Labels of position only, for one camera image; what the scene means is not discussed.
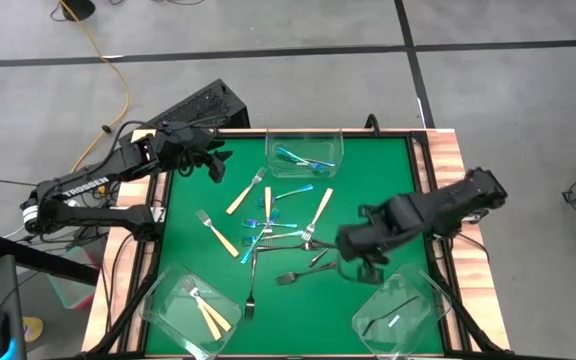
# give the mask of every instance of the clear plastic container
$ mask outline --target clear plastic container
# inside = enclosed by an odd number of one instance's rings
[[[341,132],[266,133],[266,162],[279,178],[330,178],[344,159]]]
[[[203,299],[226,324],[206,315],[189,289],[196,288]],[[168,267],[150,288],[140,310],[141,317],[157,326],[197,359],[213,359],[230,340],[241,319],[241,308],[232,300],[183,266]],[[204,316],[216,326],[214,333]]]
[[[78,246],[70,249],[62,257],[85,265],[95,263],[90,254]],[[48,280],[55,289],[64,308],[69,310],[82,310],[92,304],[95,295],[94,286],[54,277],[52,275],[48,275]]]
[[[352,327],[376,357],[406,359],[450,309],[428,274],[403,265],[357,311]]]

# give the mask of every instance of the blue light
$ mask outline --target blue light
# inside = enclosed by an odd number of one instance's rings
[[[15,360],[15,353],[17,352],[17,343],[15,339],[10,339],[10,344],[8,344],[8,351],[0,357],[0,360]]]

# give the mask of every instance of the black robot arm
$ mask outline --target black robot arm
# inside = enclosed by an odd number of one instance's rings
[[[146,205],[127,209],[96,209],[70,206],[67,200],[115,181],[132,181],[147,175],[179,170],[189,175],[196,167],[207,166],[209,176],[220,182],[224,161],[231,152],[219,152],[223,142],[213,141],[213,132],[189,124],[164,125],[126,146],[111,151],[101,162],[39,183],[23,204],[24,224],[31,234],[49,234],[64,226],[121,226],[136,240],[153,240],[156,228]]]
[[[463,180],[429,193],[397,195],[379,206],[361,206],[367,224],[339,228],[337,247],[346,261],[384,264],[383,255],[421,233],[454,236],[470,214],[502,206],[506,191],[489,170],[469,170]]]

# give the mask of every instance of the green tabletop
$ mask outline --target green tabletop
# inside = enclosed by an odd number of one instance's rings
[[[244,228],[246,218],[262,220],[256,200],[265,186],[273,194],[313,184],[314,190],[281,199],[274,204],[281,211],[278,222],[297,223],[300,228],[312,220],[326,188],[334,189],[328,206],[317,223],[314,238],[334,242],[337,227],[364,222],[357,207],[380,204],[398,194],[414,191],[409,149],[404,138],[347,138],[343,165],[331,179],[284,179],[266,174],[233,215],[226,208],[265,165],[264,139],[227,139],[223,150],[232,150],[227,171],[220,184],[212,183],[204,168],[187,178],[175,173],[169,193],[166,229],[160,271],[169,265],[183,265],[203,281],[239,304],[242,311],[250,290],[250,263],[241,264],[246,248],[241,237],[259,231]],[[204,209],[213,224],[240,251],[233,258],[203,226],[195,213]],[[277,240],[274,245],[298,244],[299,239]],[[256,355],[368,355],[370,352],[352,330],[351,319],[375,292],[375,287],[344,280],[334,270],[299,279],[295,284],[277,286],[275,278],[290,271],[305,271],[314,252],[285,250],[261,253],[255,280],[256,310],[252,321],[243,319],[222,354]],[[331,251],[319,264],[336,259]],[[386,276],[401,264],[427,270],[423,240],[418,238],[396,252]],[[439,329],[425,336],[415,353],[442,352]],[[147,334],[146,354],[187,354],[157,326]]]

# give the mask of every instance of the floor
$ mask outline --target floor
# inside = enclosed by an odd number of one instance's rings
[[[49,18],[55,4],[0,0],[0,179],[67,173],[123,106],[81,29]],[[455,128],[466,164],[510,194],[482,228],[512,348],[576,358],[576,214],[560,195],[576,179],[576,0],[95,4],[85,24],[125,56],[128,119],[221,78],[254,127],[361,126],[372,112],[382,127]],[[0,234],[21,225],[28,192],[0,184]],[[87,314],[61,309],[43,275],[21,292],[47,322],[30,358],[74,354]]]

